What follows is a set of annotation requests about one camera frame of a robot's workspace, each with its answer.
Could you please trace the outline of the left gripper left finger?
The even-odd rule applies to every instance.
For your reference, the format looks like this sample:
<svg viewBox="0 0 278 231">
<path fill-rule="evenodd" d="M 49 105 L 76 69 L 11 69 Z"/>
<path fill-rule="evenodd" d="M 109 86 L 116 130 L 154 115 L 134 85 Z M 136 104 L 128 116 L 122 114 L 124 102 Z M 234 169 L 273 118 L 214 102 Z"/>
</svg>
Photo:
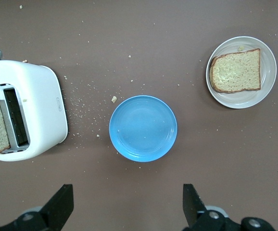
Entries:
<svg viewBox="0 0 278 231">
<path fill-rule="evenodd" d="M 0 226 L 0 231 L 60 231 L 73 210 L 73 186 L 65 184 L 44 206 L 24 211 L 14 221 Z"/>
</svg>

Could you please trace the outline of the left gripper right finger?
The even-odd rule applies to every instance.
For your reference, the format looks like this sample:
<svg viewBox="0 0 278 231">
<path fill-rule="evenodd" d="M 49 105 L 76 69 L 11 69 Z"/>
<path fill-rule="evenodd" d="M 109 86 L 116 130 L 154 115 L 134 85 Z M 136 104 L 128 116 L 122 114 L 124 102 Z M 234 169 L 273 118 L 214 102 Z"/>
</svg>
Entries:
<svg viewBox="0 0 278 231">
<path fill-rule="evenodd" d="M 183 185 L 183 212 L 188 226 L 185 231 L 272 231 L 273 226 L 256 217 L 245 217 L 240 224 L 217 206 L 205 206 L 192 184 Z"/>
</svg>

